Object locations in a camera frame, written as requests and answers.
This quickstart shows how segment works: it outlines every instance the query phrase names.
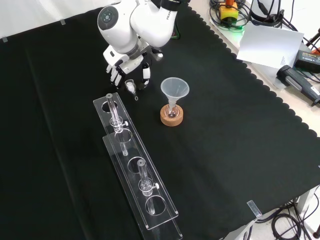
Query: wooden base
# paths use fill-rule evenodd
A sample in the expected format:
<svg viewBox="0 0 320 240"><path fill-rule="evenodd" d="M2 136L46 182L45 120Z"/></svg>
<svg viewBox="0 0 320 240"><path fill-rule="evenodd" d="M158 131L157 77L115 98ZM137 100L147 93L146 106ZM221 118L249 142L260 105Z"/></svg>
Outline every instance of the wooden base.
<svg viewBox="0 0 320 240"><path fill-rule="evenodd" d="M169 126L169 127L178 126L182 122L182 120L184 119L184 111L182 110L182 108L179 105L176 105L177 108L179 109L179 115L174 118L170 118L165 115L165 109L167 106L168 106L168 104L163 106L163 108L161 108L161 111L160 111L161 122L164 125Z"/></svg>

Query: plastic funnel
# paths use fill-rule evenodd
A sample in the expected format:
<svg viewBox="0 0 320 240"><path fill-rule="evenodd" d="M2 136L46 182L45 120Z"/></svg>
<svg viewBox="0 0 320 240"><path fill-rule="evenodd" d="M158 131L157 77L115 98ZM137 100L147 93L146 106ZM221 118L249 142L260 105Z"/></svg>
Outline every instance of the plastic funnel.
<svg viewBox="0 0 320 240"><path fill-rule="evenodd" d="M169 77L162 81L161 91L166 95L169 102L176 102L189 93L189 85L186 81L177 77Z"/></svg>
<svg viewBox="0 0 320 240"><path fill-rule="evenodd" d="M170 118L177 117L179 110L176 107L176 102L188 95L189 85L186 81L177 77L169 77L162 81L161 91L166 95L169 100L169 106L165 110L165 115Z"/></svg>

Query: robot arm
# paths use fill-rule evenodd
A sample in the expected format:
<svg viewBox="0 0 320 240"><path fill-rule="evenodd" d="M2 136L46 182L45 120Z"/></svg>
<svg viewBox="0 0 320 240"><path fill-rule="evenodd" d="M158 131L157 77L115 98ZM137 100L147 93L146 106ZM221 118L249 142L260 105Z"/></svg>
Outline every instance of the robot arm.
<svg viewBox="0 0 320 240"><path fill-rule="evenodd" d="M118 87L122 78L141 64L142 54L149 51L155 57L151 48L162 47L170 40L180 3L162 0L158 9L150 0L122 0L101 10L97 24L109 43L103 56L109 64L107 73L112 70L114 85ZM161 59L162 53L157 56L156 60ZM144 79L150 78L150 69L144 68L143 73Z"/></svg>
<svg viewBox="0 0 320 240"><path fill-rule="evenodd" d="M148 44L160 48L172 36L180 1L162 0L160 9L151 1L141 2L131 15L130 25Z"/></svg>

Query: paper sheet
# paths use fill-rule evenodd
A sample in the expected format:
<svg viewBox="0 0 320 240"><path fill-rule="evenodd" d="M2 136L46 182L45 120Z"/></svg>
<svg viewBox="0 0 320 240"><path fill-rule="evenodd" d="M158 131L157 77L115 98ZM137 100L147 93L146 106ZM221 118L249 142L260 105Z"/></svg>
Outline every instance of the paper sheet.
<svg viewBox="0 0 320 240"><path fill-rule="evenodd" d="M293 66L304 33L248 23L237 59L280 69Z"/></svg>

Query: test tube rack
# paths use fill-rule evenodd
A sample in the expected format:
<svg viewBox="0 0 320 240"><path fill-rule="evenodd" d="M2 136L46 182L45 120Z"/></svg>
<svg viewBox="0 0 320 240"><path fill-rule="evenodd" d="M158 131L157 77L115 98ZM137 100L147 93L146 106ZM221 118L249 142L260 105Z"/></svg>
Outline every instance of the test tube rack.
<svg viewBox="0 0 320 240"><path fill-rule="evenodd" d="M183 238L171 200L118 93L93 101L103 137L133 215L145 240Z"/></svg>

